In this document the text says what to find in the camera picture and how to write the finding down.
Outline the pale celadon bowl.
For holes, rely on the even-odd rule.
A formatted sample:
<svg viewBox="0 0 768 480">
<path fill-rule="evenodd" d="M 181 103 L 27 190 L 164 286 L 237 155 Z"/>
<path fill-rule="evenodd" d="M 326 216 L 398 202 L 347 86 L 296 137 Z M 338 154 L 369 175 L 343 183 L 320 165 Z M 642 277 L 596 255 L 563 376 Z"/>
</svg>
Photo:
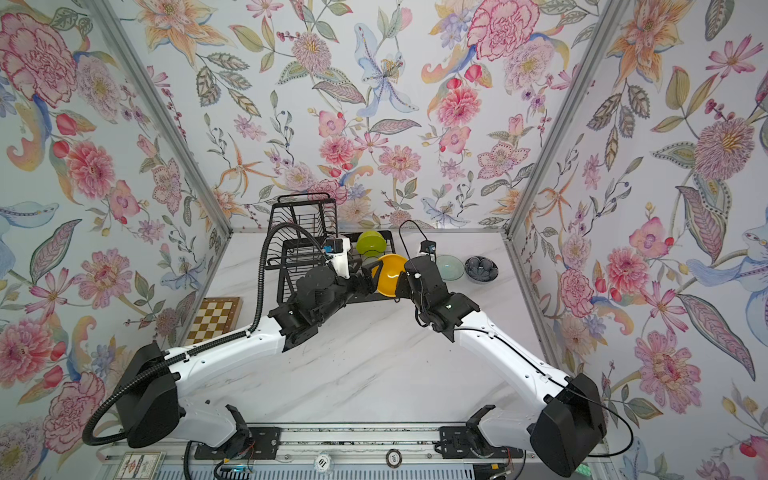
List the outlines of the pale celadon bowl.
<svg viewBox="0 0 768 480">
<path fill-rule="evenodd" d="M 445 282 L 457 281 L 464 276 L 463 262 L 453 255 L 438 255 L 436 264 L 440 277 Z"/>
</svg>

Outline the yellow bowl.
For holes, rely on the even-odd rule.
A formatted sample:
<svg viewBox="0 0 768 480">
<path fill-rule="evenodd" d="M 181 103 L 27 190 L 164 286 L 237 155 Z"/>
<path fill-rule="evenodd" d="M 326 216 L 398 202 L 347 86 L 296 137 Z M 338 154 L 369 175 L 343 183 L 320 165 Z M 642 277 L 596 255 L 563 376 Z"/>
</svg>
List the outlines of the yellow bowl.
<svg viewBox="0 0 768 480">
<path fill-rule="evenodd" d="M 376 282 L 376 291 L 388 298 L 396 298 L 396 290 L 401 273 L 405 272 L 407 259 L 397 254 L 381 256 L 372 269 Z"/>
</svg>

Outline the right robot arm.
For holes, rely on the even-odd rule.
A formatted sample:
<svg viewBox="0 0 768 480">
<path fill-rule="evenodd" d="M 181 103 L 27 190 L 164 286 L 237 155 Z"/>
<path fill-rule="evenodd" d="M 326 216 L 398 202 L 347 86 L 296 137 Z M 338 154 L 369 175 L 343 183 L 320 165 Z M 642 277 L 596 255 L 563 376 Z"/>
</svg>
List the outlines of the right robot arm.
<svg viewBox="0 0 768 480">
<path fill-rule="evenodd" d="M 493 447 L 528 450 L 551 471 L 569 477 L 604 439 L 607 427 L 597 385 L 547 364 L 522 347 L 466 295 L 448 290 L 436 263 L 405 263 L 396 296 L 411 300 L 417 318 L 481 358 L 515 390 L 522 404 L 481 415 L 477 429 Z"/>
</svg>

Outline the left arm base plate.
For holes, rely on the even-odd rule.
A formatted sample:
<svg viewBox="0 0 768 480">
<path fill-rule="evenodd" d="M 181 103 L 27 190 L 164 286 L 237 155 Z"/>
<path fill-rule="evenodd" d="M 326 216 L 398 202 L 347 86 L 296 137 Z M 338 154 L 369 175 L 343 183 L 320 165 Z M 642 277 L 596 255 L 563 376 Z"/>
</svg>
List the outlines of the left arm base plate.
<svg viewBox="0 0 768 480">
<path fill-rule="evenodd" d="M 199 444 L 194 460 L 275 460 L 282 429 L 279 427 L 250 427 L 249 433 L 236 433 L 220 447 Z"/>
</svg>

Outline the dark blue grey bowl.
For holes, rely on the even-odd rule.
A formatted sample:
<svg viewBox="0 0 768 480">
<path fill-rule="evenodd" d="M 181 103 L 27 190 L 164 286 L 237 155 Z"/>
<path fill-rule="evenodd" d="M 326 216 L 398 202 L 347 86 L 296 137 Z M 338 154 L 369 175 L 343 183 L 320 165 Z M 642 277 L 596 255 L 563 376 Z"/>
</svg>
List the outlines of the dark blue grey bowl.
<svg viewBox="0 0 768 480">
<path fill-rule="evenodd" d="M 484 256 L 469 257 L 464 263 L 464 270 L 471 280 L 479 283 L 492 282 L 499 275 L 496 263 Z"/>
</svg>

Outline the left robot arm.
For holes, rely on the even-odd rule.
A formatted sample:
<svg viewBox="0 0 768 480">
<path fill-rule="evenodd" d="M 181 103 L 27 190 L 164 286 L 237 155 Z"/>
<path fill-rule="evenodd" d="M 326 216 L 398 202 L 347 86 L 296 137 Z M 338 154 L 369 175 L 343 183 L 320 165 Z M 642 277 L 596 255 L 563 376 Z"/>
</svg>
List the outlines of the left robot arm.
<svg viewBox="0 0 768 480">
<path fill-rule="evenodd" d="M 142 347 L 85 424 L 83 443 L 125 440 L 142 448 L 173 438 L 204 444 L 229 458 L 244 454 L 254 443 L 248 423 L 236 406 L 213 400 L 211 383 L 305 343 L 352 297 L 375 292 L 382 272 L 379 261 L 347 278 L 329 265 L 315 267 L 299 280 L 288 302 L 255 325 L 193 347 Z"/>
</svg>

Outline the black wire dish rack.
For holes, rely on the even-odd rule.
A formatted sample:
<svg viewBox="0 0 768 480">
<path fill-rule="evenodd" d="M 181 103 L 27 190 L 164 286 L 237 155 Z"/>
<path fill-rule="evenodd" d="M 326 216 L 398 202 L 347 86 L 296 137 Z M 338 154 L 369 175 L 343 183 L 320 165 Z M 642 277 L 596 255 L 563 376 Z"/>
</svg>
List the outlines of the black wire dish rack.
<svg viewBox="0 0 768 480">
<path fill-rule="evenodd" d="M 329 237 L 339 235 L 337 213 L 336 200 L 328 193 L 281 195 L 272 205 L 270 227 L 293 223 L 306 230 L 305 233 L 298 233 L 293 229 L 283 229 L 270 241 L 266 269 L 278 273 L 276 300 L 279 303 L 288 300 L 295 291 L 299 278 L 322 263 L 322 257 L 313 243 L 324 244 Z M 396 249 L 393 234 L 387 230 L 374 231 L 380 232 L 387 241 L 385 254 L 394 254 Z M 355 242 L 362 232 L 364 231 L 344 235 L 351 242 L 349 267 L 352 272 L 357 272 L 362 266 L 380 258 L 364 258 L 357 253 Z"/>
</svg>

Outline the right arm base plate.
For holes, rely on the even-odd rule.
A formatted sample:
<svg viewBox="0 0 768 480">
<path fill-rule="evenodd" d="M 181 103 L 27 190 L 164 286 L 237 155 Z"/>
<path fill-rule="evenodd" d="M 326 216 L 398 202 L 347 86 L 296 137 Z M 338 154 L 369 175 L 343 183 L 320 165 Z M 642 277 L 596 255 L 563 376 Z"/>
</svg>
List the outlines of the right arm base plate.
<svg viewBox="0 0 768 480">
<path fill-rule="evenodd" d="M 438 429 L 439 439 L 434 444 L 434 451 L 443 459 L 500 459 L 518 460 L 523 458 L 523 451 L 510 447 L 493 447 L 479 433 L 477 428 L 462 426 L 442 426 Z"/>
</svg>

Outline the lime green bowl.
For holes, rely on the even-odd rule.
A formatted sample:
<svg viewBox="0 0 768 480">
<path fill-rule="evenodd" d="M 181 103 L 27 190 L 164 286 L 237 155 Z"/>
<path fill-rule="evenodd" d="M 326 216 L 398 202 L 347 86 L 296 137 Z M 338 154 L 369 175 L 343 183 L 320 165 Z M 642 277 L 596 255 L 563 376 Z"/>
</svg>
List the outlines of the lime green bowl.
<svg viewBox="0 0 768 480">
<path fill-rule="evenodd" d="M 356 242 L 355 250 L 364 258 L 379 258 L 386 253 L 387 241 L 378 231 L 362 232 Z"/>
</svg>

